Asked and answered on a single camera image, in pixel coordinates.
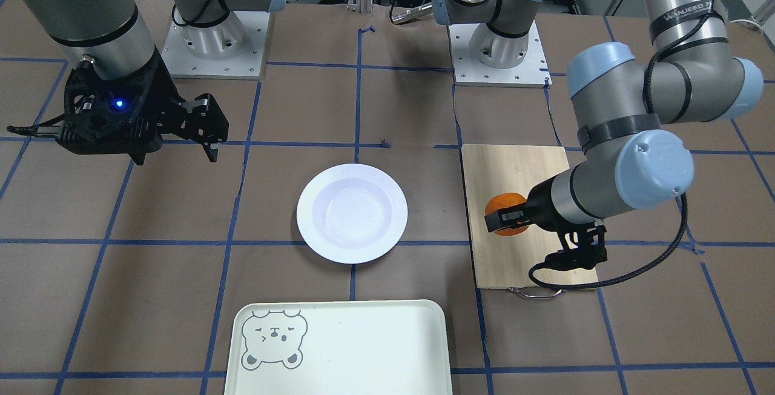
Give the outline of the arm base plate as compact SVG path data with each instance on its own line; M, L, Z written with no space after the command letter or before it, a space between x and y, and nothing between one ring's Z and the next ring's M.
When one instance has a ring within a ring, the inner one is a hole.
M495 35L485 24L450 25L448 32L456 86L551 86L535 22L516 39Z
M260 80L272 22L269 12L231 12L210 28L173 23L160 54L173 78Z

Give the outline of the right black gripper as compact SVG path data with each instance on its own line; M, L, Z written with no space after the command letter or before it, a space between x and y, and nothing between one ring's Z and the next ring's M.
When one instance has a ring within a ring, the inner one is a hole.
M65 87L65 110L56 142L75 154L127 154L143 165L162 147L164 133L201 144L216 163L229 121L211 94L186 101L158 52L128 76L102 79L95 60L82 55Z

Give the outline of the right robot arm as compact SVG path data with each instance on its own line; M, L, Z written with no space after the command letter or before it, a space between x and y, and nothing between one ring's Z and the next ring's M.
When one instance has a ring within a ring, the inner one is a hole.
M266 25L256 17L279 12L286 0L174 0L170 44L159 49L134 0L23 0L72 69L64 110L8 132L52 138L75 154L127 154L143 165L165 134L193 141L215 162L229 121L208 93L190 101L174 85L189 76L254 78L260 74Z

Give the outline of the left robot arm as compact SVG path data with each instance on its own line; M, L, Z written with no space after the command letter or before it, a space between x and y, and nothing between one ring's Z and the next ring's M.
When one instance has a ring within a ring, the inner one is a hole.
M478 24L477 58L492 67L517 50L542 0L432 0L442 25ZM567 67L581 165L536 185L523 204L487 213L490 232L537 225L574 230L684 194L694 162L668 124L736 118L763 94L758 66L731 55L717 0L645 0L655 53L646 65L628 45L603 42Z

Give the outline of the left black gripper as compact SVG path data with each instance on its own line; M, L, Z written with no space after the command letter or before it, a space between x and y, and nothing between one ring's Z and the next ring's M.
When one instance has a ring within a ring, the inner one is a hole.
M551 231L551 200L547 190L531 190L527 197L502 193L485 207L484 221L489 233L521 234L528 226Z

